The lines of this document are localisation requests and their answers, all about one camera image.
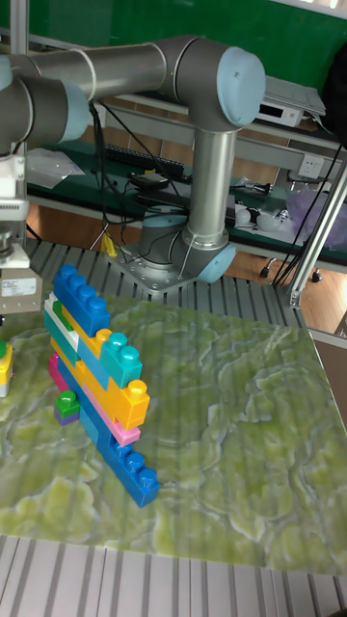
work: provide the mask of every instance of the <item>block tower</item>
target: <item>block tower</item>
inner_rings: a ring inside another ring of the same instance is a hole
[[[110,314],[72,265],[55,276],[44,303],[44,325],[55,354],[49,373],[61,391],[54,414],[60,424],[80,419],[96,448],[136,503],[158,494],[156,473],[132,443],[140,438],[149,403],[140,380],[139,352],[109,330]]]

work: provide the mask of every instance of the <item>cable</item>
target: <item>cable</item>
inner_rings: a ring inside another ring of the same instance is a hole
[[[291,247],[290,247],[290,249],[289,249],[289,251],[288,251],[288,253],[287,253],[287,255],[286,255],[286,258],[285,258],[284,262],[282,263],[282,265],[281,265],[281,267],[280,267],[279,271],[277,272],[277,274],[276,274],[276,276],[275,276],[275,278],[274,278],[274,280],[273,280],[273,282],[272,282],[272,286],[274,286],[274,287],[277,287],[277,285],[279,284],[279,282],[280,282],[280,281],[282,281],[282,275],[281,275],[281,273],[282,273],[282,270],[283,270],[283,268],[284,268],[284,264],[287,262],[288,258],[290,258],[291,254],[292,254],[292,251],[293,251],[293,249],[294,249],[294,247],[295,247],[295,245],[296,245],[296,243],[297,243],[297,240],[298,240],[298,238],[299,238],[299,236],[300,236],[300,234],[301,234],[301,232],[302,232],[302,229],[303,229],[303,227],[304,227],[304,224],[305,224],[305,222],[307,221],[307,218],[308,218],[308,216],[309,216],[309,213],[311,212],[311,210],[312,210],[313,206],[315,205],[315,203],[317,202],[317,200],[318,200],[318,198],[319,198],[320,194],[321,194],[321,193],[322,193],[322,191],[323,191],[323,187],[324,187],[325,183],[327,182],[327,180],[328,180],[328,178],[329,178],[329,176],[330,176],[330,174],[331,174],[331,172],[332,172],[333,166],[334,166],[334,164],[335,164],[335,162],[336,162],[336,159],[337,159],[338,154],[341,152],[342,146],[343,146],[343,144],[341,143],[341,144],[339,145],[339,147],[338,147],[338,149],[337,149],[336,153],[335,153],[335,156],[334,156],[334,159],[333,159],[333,161],[332,161],[332,164],[331,164],[331,166],[329,167],[329,169],[328,169],[328,171],[327,171],[327,173],[326,173],[326,176],[325,176],[325,178],[324,178],[324,180],[323,180],[323,182],[322,182],[322,184],[321,184],[321,186],[320,186],[319,190],[317,191],[316,196],[315,196],[315,198],[314,198],[314,200],[313,200],[312,204],[310,205],[310,207],[309,207],[309,209],[308,209],[308,211],[307,211],[307,213],[306,213],[306,215],[305,215],[305,217],[304,217],[303,221],[301,222],[301,225],[300,225],[300,227],[299,227],[299,230],[298,230],[298,232],[297,232],[297,234],[296,234],[296,236],[295,236],[295,238],[294,238],[294,241],[293,241],[293,243],[292,243],[292,245],[291,245]],[[296,255],[296,256],[298,256],[298,257],[301,257],[301,256],[302,256],[302,254],[303,254],[303,252],[304,252],[304,247],[305,247],[305,244],[301,247],[300,251],[298,252],[298,255]],[[289,266],[288,266],[288,268],[290,268],[290,270],[289,270],[288,274],[292,271],[292,269],[293,269],[294,267],[295,267],[295,266],[294,266],[294,265],[292,265],[292,262],[291,262],[291,263],[289,264]]]
[[[109,227],[109,224],[106,224],[105,228],[102,228],[102,232],[98,234],[97,238],[94,240],[94,242],[91,244],[91,246],[89,247],[89,251],[92,251],[95,244],[97,244],[97,242],[99,241],[100,238],[102,238],[103,234],[106,233],[106,229],[107,227]]]
[[[148,208],[145,206],[142,206],[141,204],[138,204],[136,201],[130,200],[128,197],[125,196],[125,191],[127,188],[128,183],[125,184],[124,187],[124,193],[122,193],[116,186],[115,184],[110,180],[110,178],[108,177],[108,175],[106,174],[106,148],[105,148],[105,142],[104,142],[104,137],[103,137],[103,131],[102,131],[102,126],[101,126],[101,122],[100,122],[100,118],[99,118],[99,114],[97,113],[94,105],[92,102],[90,102],[90,111],[91,114],[93,116],[93,132],[94,132],[94,141],[95,141],[95,151],[96,151],[96,156],[97,156],[97,164],[100,168],[100,172],[101,172],[101,182],[99,182],[98,180],[98,168],[96,167],[96,171],[95,171],[95,178],[97,181],[97,185],[98,188],[100,190],[101,193],[101,206],[102,206],[102,233],[101,235],[99,234],[97,240],[102,237],[102,235],[104,233],[106,233],[106,235],[112,240],[112,242],[114,243],[115,247],[117,247],[123,258],[124,261],[127,262],[126,259],[126,255],[123,251],[123,249],[121,248],[120,244],[118,244],[107,232],[107,228],[110,225],[121,225],[121,232],[120,232],[120,237],[121,237],[121,241],[123,244],[125,244],[124,241],[124,237],[123,237],[123,233],[125,231],[125,226],[127,225],[127,223],[133,223],[136,220],[141,220],[143,217],[138,217],[138,218],[132,218],[130,220],[126,219],[125,216],[125,205],[126,204],[133,204],[136,207],[142,207],[145,208],[146,212],[153,212],[153,214],[149,215],[148,218],[151,217],[158,217],[158,216],[163,216],[162,212],[158,212],[157,209],[154,208]],[[121,205],[121,216],[120,216],[120,222],[113,222],[110,221],[108,216],[107,216],[107,212],[106,212],[106,205],[105,205],[105,189],[106,189],[106,184],[108,185],[108,187],[113,191],[113,193],[115,193],[119,199],[120,205]],[[182,212],[180,210],[184,210],[184,212],[186,212],[186,208],[184,206],[180,206],[180,208],[175,208],[175,210],[169,210],[166,212],[166,214],[171,214],[174,216],[182,215]]]
[[[13,148],[13,154],[17,154],[19,148],[21,147],[23,142],[18,142]]]
[[[161,171],[162,175],[164,175],[168,181],[170,182],[170,184],[173,187],[174,192],[176,193],[176,195],[179,197],[179,193],[173,183],[173,181],[168,177],[167,172],[165,171],[164,167],[162,166],[160,160],[158,159],[157,156],[155,156],[148,148],[147,146],[145,146],[144,142],[141,141],[141,139],[139,139],[139,137],[137,137],[135,135],[135,133],[133,133],[133,131],[125,124],[125,122],[123,122],[123,120],[120,119],[120,117],[115,114],[115,112],[108,106],[106,105],[106,103],[102,102],[101,100],[98,101],[98,103],[100,105],[102,105],[102,107],[104,107],[109,114],[111,114],[111,116],[117,120],[117,122],[123,127],[124,130],[126,130],[129,135],[131,135],[131,137],[147,152],[147,154],[149,154],[149,156],[153,159],[155,165],[159,168],[159,170]]]
[[[177,239],[177,236],[182,232],[182,229],[180,229],[173,237],[173,242]],[[141,259],[142,257],[147,257],[150,253],[150,251],[152,250],[152,246],[153,244],[155,244],[155,242],[158,242],[159,240],[163,240],[164,238],[169,237],[170,235],[173,235],[173,231],[169,231],[169,233],[165,233],[164,235],[159,236],[158,238],[154,238],[154,240],[151,241],[151,243],[149,244],[149,249],[146,253],[144,253],[143,255],[140,255],[140,253],[137,255],[137,257],[133,257],[132,259],[130,259],[130,261],[127,261],[126,263],[132,263],[133,261],[136,261],[136,259]],[[169,253],[172,249],[172,245],[173,242],[171,243],[170,247],[169,247]]]
[[[30,225],[26,224],[26,226],[27,226],[29,233],[31,233],[34,236],[34,238],[38,240],[38,242],[42,242],[42,238],[40,238],[40,236],[33,229],[31,229]]]
[[[101,186],[100,183],[98,181],[97,178],[97,169],[95,171],[95,177],[96,177],[96,181],[98,183],[98,187],[99,190],[101,191],[101,193],[103,193],[105,187],[103,186],[102,188],[102,183],[103,181],[106,181],[106,183],[108,184],[108,187],[111,189],[111,191],[113,193],[115,193],[115,195],[117,195],[117,197],[119,198],[119,201],[121,204],[127,204],[127,205],[133,205],[134,207],[137,208],[142,208],[146,211],[149,212],[155,212],[155,214],[157,214],[158,216],[161,216],[161,214],[158,214],[157,210],[154,210],[153,208],[147,207],[143,204],[137,203],[136,201],[133,201],[131,199],[129,199],[128,197],[126,197],[124,195],[124,193],[122,193],[114,184],[113,182],[110,180],[110,178],[108,177],[108,175],[105,173],[105,161],[106,161],[106,156],[105,156],[105,143],[104,143],[104,139],[103,139],[103,133],[102,133],[102,127],[101,127],[101,123],[100,123],[100,119],[99,119],[99,115],[94,107],[94,105],[92,103],[90,103],[90,111],[91,114],[93,116],[93,124],[94,124],[94,140],[95,140],[95,149],[96,149],[96,155],[97,155],[97,159],[98,159],[98,163],[101,169]],[[104,197],[102,198],[103,201],[103,213],[105,216],[105,220],[112,225],[113,223],[111,221],[109,221],[107,219],[107,214],[104,208]],[[175,210],[169,210],[166,212],[166,214],[172,214],[174,216],[178,215],[177,209],[183,210],[184,212],[188,212],[187,208],[183,205],[176,205],[175,206]]]

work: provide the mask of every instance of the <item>green wall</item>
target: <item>green wall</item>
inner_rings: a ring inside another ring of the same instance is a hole
[[[10,0],[0,0],[9,27]],[[271,0],[31,0],[30,31],[82,45],[197,34],[255,53],[268,75],[318,89],[347,21]]]

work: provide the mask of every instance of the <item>yellow building block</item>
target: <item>yellow building block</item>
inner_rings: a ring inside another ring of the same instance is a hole
[[[149,396],[144,382],[134,380],[126,388],[120,389],[110,378],[109,387],[105,392],[82,360],[79,360],[73,367],[53,338],[51,338],[51,344],[81,388],[84,385],[89,388],[113,422],[120,422],[125,431],[145,422]]]
[[[85,331],[81,328],[77,321],[73,319],[72,315],[70,315],[64,305],[62,305],[62,313],[63,316],[67,319],[68,323],[72,326],[73,330],[75,330],[76,333],[81,336],[83,342],[88,345],[90,350],[93,351],[93,354],[99,360],[101,353],[101,345],[109,339],[109,336],[112,334],[112,330],[104,328],[103,330],[99,330],[93,338],[90,338],[86,335]]]
[[[11,379],[11,371],[13,364],[13,347],[10,343],[3,343],[4,351],[6,344],[6,351],[0,358],[0,386],[5,386]]]

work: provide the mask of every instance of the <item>green marble-pattern mat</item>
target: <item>green marble-pattern mat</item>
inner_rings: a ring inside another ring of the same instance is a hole
[[[10,316],[0,402],[0,533],[311,572],[347,572],[347,442],[304,330],[108,301],[151,396],[139,509],[82,425],[60,427],[42,314]]]

